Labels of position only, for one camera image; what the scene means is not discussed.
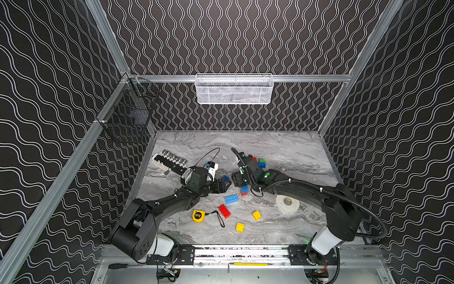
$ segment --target yellow tape measure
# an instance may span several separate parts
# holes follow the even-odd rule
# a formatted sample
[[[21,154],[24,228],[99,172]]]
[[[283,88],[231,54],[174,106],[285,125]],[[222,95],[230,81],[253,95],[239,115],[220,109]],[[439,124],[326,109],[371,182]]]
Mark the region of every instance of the yellow tape measure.
[[[205,219],[205,211],[202,210],[194,210],[194,213],[192,214],[192,219],[196,221],[197,223],[200,223]]]

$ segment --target black mounting bracket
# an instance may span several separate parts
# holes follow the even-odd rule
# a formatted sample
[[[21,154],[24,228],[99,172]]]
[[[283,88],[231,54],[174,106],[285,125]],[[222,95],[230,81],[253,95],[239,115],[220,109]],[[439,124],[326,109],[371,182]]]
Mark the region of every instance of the black mounting bracket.
[[[306,248],[306,244],[288,246],[288,258],[290,259],[290,265],[312,265],[307,260],[307,254],[305,252]],[[331,249],[327,255],[320,258],[316,265],[323,265],[325,260],[328,265],[337,265],[337,258],[334,249]]]

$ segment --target socket set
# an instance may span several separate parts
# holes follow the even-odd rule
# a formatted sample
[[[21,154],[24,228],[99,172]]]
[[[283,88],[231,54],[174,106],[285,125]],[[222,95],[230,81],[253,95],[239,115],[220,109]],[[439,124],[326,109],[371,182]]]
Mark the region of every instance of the socket set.
[[[185,165],[188,160],[178,157],[168,150],[163,150],[162,152],[155,154],[152,157],[151,162],[153,165],[162,169],[165,175],[167,175],[170,171],[182,175],[186,170]]]

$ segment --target black patterned wall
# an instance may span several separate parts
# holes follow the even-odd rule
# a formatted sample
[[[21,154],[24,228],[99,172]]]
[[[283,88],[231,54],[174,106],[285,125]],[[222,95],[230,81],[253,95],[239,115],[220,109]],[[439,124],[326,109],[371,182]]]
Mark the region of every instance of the black patterned wall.
[[[387,0],[101,0],[133,74],[347,74]]]
[[[121,77],[82,0],[0,0],[0,259]]]
[[[453,74],[454,2],[405,1],[325,136],[399,284],[454,282]]]
[[[159,130],[317,131],[340,88],[337,82],[276,83],[267,105],[200,105],[194,84],[165,84],[152,121]]]
[[[14,283],[90,283],[146,147],[101,134]]]

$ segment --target wire mesh basket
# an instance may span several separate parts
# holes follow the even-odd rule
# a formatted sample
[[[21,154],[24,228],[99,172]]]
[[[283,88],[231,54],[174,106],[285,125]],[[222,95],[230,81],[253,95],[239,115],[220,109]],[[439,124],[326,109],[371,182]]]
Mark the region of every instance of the wire mesh basket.
[[[108,137],[118,143],[147,143],[150,134],[148,122],[153,97],[141,95],[136,89],[126,87],[102,122]]]
[[[203,105],[266,105],[271,102],[271,74],[196,74],[197,102]]]

